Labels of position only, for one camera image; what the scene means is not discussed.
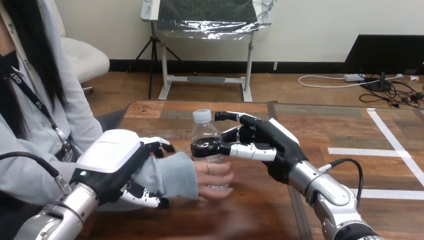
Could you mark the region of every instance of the woman's hand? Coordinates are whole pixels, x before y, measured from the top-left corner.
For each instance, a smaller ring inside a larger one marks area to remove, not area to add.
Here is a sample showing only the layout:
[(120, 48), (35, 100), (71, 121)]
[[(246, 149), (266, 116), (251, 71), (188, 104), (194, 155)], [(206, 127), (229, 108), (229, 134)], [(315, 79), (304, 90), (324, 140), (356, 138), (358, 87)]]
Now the woman's hand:
[(233, 180), (234, 174), (230, 162), (223, 164), (209, 163), (210, 175), (208, 174), (207, 162), (194, 161), (193, 163), (197, 177), (198, 198), (200, 200), (222, 199), (233, 191), (233, 188), (230, 187), (226, 190), (215, 190), (208, 187), (208, 185), (226, 186)]

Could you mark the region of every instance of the white stand frame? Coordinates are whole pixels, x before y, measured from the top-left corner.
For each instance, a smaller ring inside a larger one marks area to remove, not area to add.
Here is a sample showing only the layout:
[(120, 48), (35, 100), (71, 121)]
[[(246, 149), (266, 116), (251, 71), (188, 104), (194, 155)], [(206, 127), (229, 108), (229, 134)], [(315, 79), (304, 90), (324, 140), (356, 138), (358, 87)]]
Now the white stand frame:
[(159, 100), (167, 99), (172, 82), (202, 82), (200, 79), (210, 78), (209, 80), (207, 80), (208, 83), (241, 84), (242, 92), (243, 92), (243, 100), (245, 102), (252, 102), (250, 82), (251, 82), (251, 70), (252, 70), (252, 51), (254, 49), (253, 33), (250, 35), (249, 49), (247, 54), (246, 77), (241, 77), (241, 78), (221, 77), (220, 79), (224, 79), (224, 81), (218, 80), (218, 77), (213, 77), (213, 76), (211, 77), (199, 76), (198, 77), (199, 80), (193, 80), (193, 79), (196, 79), (196, 77), (192, 76), (190, 77), (190, 80), (189, 80), (189, 77), (187, 76), (168, 75), (166, 46), (167, 46), (166, 41), (165, 39), (163, 39), (162, 43), (160, 44), (160, 47), (162, 49), (163, 86), (159, 94), (159, 98), (158, 98)]

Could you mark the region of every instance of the sleeve cuff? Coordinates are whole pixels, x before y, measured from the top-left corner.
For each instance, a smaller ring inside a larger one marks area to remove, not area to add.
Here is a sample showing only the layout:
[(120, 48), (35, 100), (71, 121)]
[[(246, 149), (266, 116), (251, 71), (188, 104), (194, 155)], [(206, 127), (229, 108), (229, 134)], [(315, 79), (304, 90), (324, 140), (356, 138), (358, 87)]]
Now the sleeve cuff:
[(198, 182), (193, 160), (184, 152), (158, 159), (165, 198), (198, 198)]

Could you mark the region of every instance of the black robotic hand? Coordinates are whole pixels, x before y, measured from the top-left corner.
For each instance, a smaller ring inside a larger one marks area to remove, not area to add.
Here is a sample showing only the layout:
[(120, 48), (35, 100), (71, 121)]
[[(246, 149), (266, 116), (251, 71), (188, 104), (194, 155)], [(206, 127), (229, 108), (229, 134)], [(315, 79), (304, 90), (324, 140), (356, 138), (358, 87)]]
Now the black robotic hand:
[(268, 167), (268, 174), (276, 181), (289, 184), (289, 171), (308, 159), (296, 137), (271, 118), (261, 120), (242, 112), (216, 112), (215, 121), (232, 120), (242, 125), (221, 134), (219, 153), (228, 156), (260, 160)]
[[(125, 197), (137, 203), (146, 193), (142, 186), (136, 187), (135, 183), (131, 187), (128, 185), (132, 174), (143, 166), (151, 153), (154, 153), (157, 157), (163, 157), (162, 149), (166, 152), (173, 153), (175, 152), (174, 147), (163, 138), (138, 138), (135, 133), (123, 135), (123, 137), (120, 137), (119, 134), (112, 133), (106, 138), (102, 137), (78, 159), (77, 164), (79, 166), (75, 169), (70, 184), (83, 183), (92, 188), (97, 194), (99, 205), (114, 203), (123, 193), (130, 195), (131, 197)], [(125, 147), (125, 150), (122, 150), (118, 146), (130, 146), (130, 148)], [(108, 152), (108, 154), (101, 154), (99, 157), (98, 153), (102, 152), (99, 151), (100, 148), (103, 148), (101, 150)]]

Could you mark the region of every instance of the white cable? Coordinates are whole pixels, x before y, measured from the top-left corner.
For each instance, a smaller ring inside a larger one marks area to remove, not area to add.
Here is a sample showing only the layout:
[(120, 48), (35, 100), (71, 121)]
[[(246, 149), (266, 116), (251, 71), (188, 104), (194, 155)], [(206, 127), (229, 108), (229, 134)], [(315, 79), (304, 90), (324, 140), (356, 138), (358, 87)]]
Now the white cable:
[[(322, 79), (334, 79), (334, 80), (344, 80), (345, 79), (344, 77), (328, 77), (328, 76), (318, 76), (318, 75), (306, 75), (306, 76), (301, 76), (298, 79), (298, 82), (300, 84), (302, 84), (303, 86), (306, 86), (306, 87), (337, 89), (337, 88), (348, 88), (348, 87), (353, 87), (353, 86), (359, 86), (359, 85), (364, 85), (364, 84), (371, 84), (371, 83), (376, 83), (376, 82), (380, 81), (380, 80), (375, 80), (375, 81), (362, 82), (362, 83), (356, 83), (356, 84), (351, 84), (351, 85), (341, 85), (341, 86), (318, 86), (318, 85), (309, 85), (309, 84), (305, 84), (305, 83), (301, 82), (301, 79), (310, 78), (310, 77), (322, 78)], [(398, 74), (395, 77), (386, 78), (386, 80), (400, 79), (402, 77), (403, 77), (402, 74)]]
[(305, 84), (305, 83), (301, 82), (301, 79), (308, 78), (308, 77), (317, 77), (317, 78), (323, 78), (323, 79), (336, 79), (336, 80), (344, 80), (345, 78), (344, 77), (335, 78), (335, 77), (327, 77), (327, 76), (306, 75), (306, 76), (301, 76), (299, 78), (299, 80), (298, 80), (300, 84), (302, 84), (303, 86), (306, 86), (306, 87), (326, 88), (326, 89), (347, 88), (347, 87), (359, 86), (359, 85), (362, 85), (362, 84), (376, 83), (376, 82), (379, 82), (380, 81), (380, 80), (376, 80), (376, 81), (356, 83), (356, 84), (344, 85), (344, 86), (318, 86), (318, 85), (308, 85), (308, 84)]

